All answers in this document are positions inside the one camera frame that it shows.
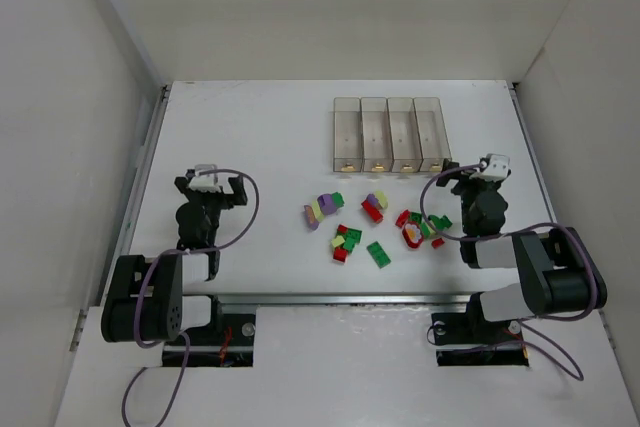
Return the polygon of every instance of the white wall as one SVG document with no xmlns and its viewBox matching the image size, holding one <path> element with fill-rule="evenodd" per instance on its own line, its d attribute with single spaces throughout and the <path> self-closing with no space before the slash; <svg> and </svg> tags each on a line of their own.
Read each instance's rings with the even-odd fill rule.
<svg viewBox="0 0 640 427">
<path fill-rule="evenodd" d="M 0 412 L 50 425 L 140 91 L 93 0 L 0 0 Z"/>
<path fill-rule="evenodd" d="M 571 0 L 518 89 L 559 218 L 609 288 L 605 309 L 640 408 L 640 0 Z"/>
<path fill-rule="evenodd" d="M 521 80 L 568 0 L 125 0 L 170 80 Z"/>
</svg>

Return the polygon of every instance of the robotic arm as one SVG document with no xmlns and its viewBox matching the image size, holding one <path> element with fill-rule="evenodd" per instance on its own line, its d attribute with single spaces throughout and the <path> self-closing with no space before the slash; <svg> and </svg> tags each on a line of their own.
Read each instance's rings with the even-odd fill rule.
<svg viewBox="0 0 640 427">
<path fill-rule="evenodd" d="M 437 345 L 501 342 L 513 320 L 585 310 L 591 290 L 584 259 L 595 280 L 594 308 L 605 305 L 606 285 L 575 229 L 558 226 L 544 233 L 525 229 L 500 234 L 508 204 L 499 189 L 511 173 L 508 157 L 489 154 L 478 168 L 446 174 L 457 168 L 458 163 L 445 161 L 436 185 L 457 181 L 451 192 L 461 198 L 463 261 L 473 269 L 518 269 L 520 282 L 473 294 L 464 314 L 434 314 Z"/>
</svg>

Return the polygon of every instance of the yellow block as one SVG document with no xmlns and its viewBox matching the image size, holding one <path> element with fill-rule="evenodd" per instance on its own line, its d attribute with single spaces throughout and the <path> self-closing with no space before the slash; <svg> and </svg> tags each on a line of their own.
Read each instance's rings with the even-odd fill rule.
<svg viewBox="0 0 640 427">
<path fill-rule="evenodd" d="M 341 235 L 337 235 L 336 238 L 331 241 L 331 247 L 334 249 L 340 247 L 342 244 L 344 244 L 344 237 Z"/>
<path fill-rule="evenodd" d="M 318 222 L 322 222 L 324 220 L 324 214 L 322 213 L 322 210 L 320 210 L 320 204 L 318 204 L 317 200 L 314 200 L 311 203 L 311 209 L 313 210 L 313 215 L 316 216 L 316 220 Z"/>
<path fill-rule="evenodd" d="M 387 207 L 389 207 L 389 203 L 387 202 L 387 196 L 384 195 L 384 192 L 382 192 L 381 190 L 376 190 L 373 195 L 376 196 L 376 199 L 378 199 L 378 202 L 380 202 L 380 207 L 382 207 L 383 209 L 386 209 Z"/>
</svg>

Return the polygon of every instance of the purple block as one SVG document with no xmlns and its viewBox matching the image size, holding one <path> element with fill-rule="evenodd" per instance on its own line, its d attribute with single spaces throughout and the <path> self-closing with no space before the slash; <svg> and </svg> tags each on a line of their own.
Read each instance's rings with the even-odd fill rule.
<svg viewBox="0 0 640 427">
<path fill-rule="evenodd" d="M 338 207 L 336 207 L 331 194 L 322 194 L 318 197 L 318 205 L 320 205 L 320 210 L 324 215 L 335 214 L 338 211 Z"/>
<path fill-rule="evenodd" d="M 313 215 L 313 209 L 310 205 L 304 206 L 304 218 L 307 221 L 307 225 L 311 230 L 316 230 L 320 225 L 320 222 L 316 219 L 316 216 Z"/>
<path fill-rule="evenodd" d="M 373 194 L 367 195 L 367 202 L 369 202 L 372 206 L 374 206 L 378 210 L 382 208 L 382 206 L 380 205 L 380 202 L 378 201 L 378 198 Z"/>
</svg>

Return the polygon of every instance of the clear plastic container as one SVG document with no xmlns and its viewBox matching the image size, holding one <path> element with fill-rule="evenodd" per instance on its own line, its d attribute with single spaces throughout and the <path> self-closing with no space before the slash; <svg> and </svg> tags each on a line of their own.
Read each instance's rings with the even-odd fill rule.
<svg viewBox="0 0 640 427">
<path fill-rule="evenodd" d="M 393 164 L 391 132 L 387 99 L 363 97 L 362 142 L 364 147 L 364 172 L 390 172 Z"/>
<path fill-rule="evenodd" d="M 403 174 L 418 172 L 422 165 L 422 152 L 413 99 L 391 97 L 387 100 L 387 106 L 393 147 L 391 171 Z"/>
<path fill-rule="evenodd" d="M 420 172 L 442 172 L 442 163 L 445 159 L 451 159 L 451 151 L 444 128 L 440 99 L 416 97 L 413 99 L 413 105 L 416 109 L 422 151 Z"/>
<path fill-rule="evenodd" d="M 333 101 L 334 172 L 362 170 L 362 118 L 360 99 L 336 97 Z"/>
</svg>

